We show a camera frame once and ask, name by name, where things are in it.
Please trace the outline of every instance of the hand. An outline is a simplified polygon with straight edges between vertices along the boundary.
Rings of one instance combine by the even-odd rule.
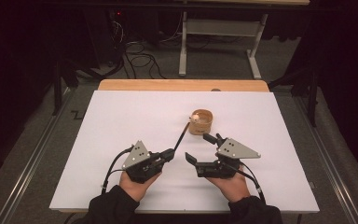
[[[136,182],[132,182],[129,175],[125,171],[123,171],[123,173],[121,173],[119,185],[122,189],[124,189],[124,191],[128,193],[128,195],[133,198],[134,201],[140,202],[145,196],[147,189],[150,187],[150,185],[153,184],[153,182],[155,182],[155,180],[160,175],[161,173],[158,173],[148,179],[143,184],[139,184]]]
[[[247,198],[251,196],[248,186],[246,184],[246,178],[239,173],[236,173],[230,179],[221,179],[221,178],[211,178],[206,177],[211,183],[216,185],[223,195],[228,199],[229,202],[235,203],[242,198]]]

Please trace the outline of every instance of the dark background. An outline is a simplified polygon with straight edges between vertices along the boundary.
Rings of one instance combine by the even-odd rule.
[[[358,160],[358,1],[311,1],[310,6],[340,6],[341,10],[312,15],[272,13],[263,38],[277,35],[284,41],[302,37],[287,74],[324,56],[316,66],[319,86]],[[87,67],[98,62],[83,11],[40,9],[33,1],[0,1],[0,166],[51,86],[56,60],[69,57]],[[179,17],[178,13],[157,11],[127,11],[124,15],[120,19],[127,28],[155,44],[158,34],[150,31],[169,35]],[[212,16],[232,19],[241,15]],[[148,18],[148,23],[140,26],[141,18]]]

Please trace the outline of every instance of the brown cup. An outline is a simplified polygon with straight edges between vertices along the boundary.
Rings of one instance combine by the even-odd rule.
[[[195,110],[190,117],[188,130],[195,135],[203,135],[211,131],[213,115],[206,109]]]

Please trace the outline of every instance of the electrical cord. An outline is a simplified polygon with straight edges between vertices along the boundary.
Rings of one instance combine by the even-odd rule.
[[[68,218],[63,222],[63,224],[67,224],[75,214],[76,213],[71,213],[71,215],[68,216]]]
[[[243,162],[241,162],[241,165],[244,165],[251,172],[252,176],[246,174],[245,172],[243,172],[243,171],[241,171],[241,170],[239,170],[239,169],[237,169],[237,168],[235,168],[235,167],[233,167],[233,166],[231,166],[231,165],[229,165],[229,164],[227,164],[225,162],[222,162],[222,164],[225,165],[226,167],[236,171],[240,175],[246,176],[249,179],[251,179],[255,184],[255,188],[257,189],[258,195],[260,196],[260,200],[264,204],[266,204],[266,198],[264,197],[263,190],[261,189],[260,185],[258,184],[257,179],[255,178],[255,175],[253,174],[253,172],[251,171],[251,169],[249,169],[249,167],[247,165],[245,165]]]
[[[113,169],[113,167],[115,166],[115,163],[116,163],[116,161],[118,160],[118,158],[120,158],[122,155],[124,155],[124,154],[126,154],[126,153],[131,152],[132,148],[133,148],[133,146],[131,146],[131,147],[129,147],[129,148],[123,150],[122,152],[118,153],[118,155],[117,155],[117,156],[115,157],[115,159],[112,161],[112,164],[110,164],[109,170],[107,171],[105,180],[104,180],[104,182],[103,182],[103,189],[102,189],[102,191],[101,191],[101,194],[105,194],[105,193],[106,193],[106,188],[107,188],[109,176],[110,176],[112,173],[114,173],[114,172],[116,172],[116,171],[119,171],[119,170],[115,170],[115,171],[112,172],[112,169]]]
[[[240,42],[241,40],[243,40],[245,38],[245,36],[221,36],[221,35],[212,35],[209,36],[209,38],[211,39],[211,42],[213,43],[223,43],[223,44],[232,44],[235,42]]]
[[[175,30],[175,32],[173,33],[173,35],[172,35],[171,37],[167,38],[167,39],[160,40],[159,43],[164,43],[164,42],[167,42],[167,41],[176,39],[176,38],[179,37],[179,36],[182,36],[182,35],[178,35],[179,28],[180,28],[180,25],[181,25],[181,23],[182,23],[182,19],[183,19],[183,13],[180,14],[180,19],[179,19],[178,25],[177,25],[176,30]]]
[[[128,49],[132,46],[141,46],[141,49],[138,50],[138,51],[134,51],[134,52],[128,52]],[[149,68],[149,76],[150,78],[154,79],[154,77],[152,76],[152,69],[154,66],[156,66],[156,68],[158,69],[158,75],[164,79],[167,79],[165,76],[163,76],[161,74],[161,70],[158,66],[158,63],[157,63],[157,60],[156,58],[151,55],[151,54],[148,54],[148,53],[143,53],[143,51],[145,50],[145,46],[140,43],[140,42],[130,42],[127,44],[127,47],[126,47],[126,51],[125,51],[125,56],[126,56],[126,59],[127,61],[129,62],[130,66],[131,66],[131,69],[132,69],[132,72],[134,74],[134,78],[136,79],[137,78],[137,75],[136,75],[136,72],[135,72],[135,67],[146,67],[148,66],[149,64],[150,65],[150,68]],[[147,59],[147,61],[145,63],[142,63],[142,64],[136,64],[135,61],[139,60],[139,59]]]
[[[206,41],[207,42],[205,44],[203,44],[202,46],[200,46],[200,47],[192,47],[191,45],[188,44],[188,41],[186,41],[187,42],[186,46],[188,48],[190,48],[190,49],[203,49],[203,48],[207,47],[211,43],[211,38],[206,38]]]
[[[130,79],[130,74],[129,74],[129,71],[127,71],[127,68],[125,65],[123,65],[123,68],[124,68],[124,72],[126,73],[126,77],[127,79]]]
[[[114,42],[116,42],[115,37],[117,36],[118,29],[120,29],[121,35],[120,35],[120,40],[118,41],[118,43],[121,43],[123,41],[123,37],[124,37],[124,29],[120,23],[118,23],[116,21],[112,21],[112,28],[115,28],[115,26],[116,26],[116,31],[115,31],[115,35],[112,36],[112,39]]]

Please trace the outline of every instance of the sleeve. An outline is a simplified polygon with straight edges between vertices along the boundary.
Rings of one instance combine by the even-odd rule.
[[[114,186],[89,202],[88,213],[73,224],[125,224],[129,223],[139,203],[120,186]]]
[[[228,203],[228,206],[231,210],[230,224],[282,224],[281,211],[265,205],[255,196]]]

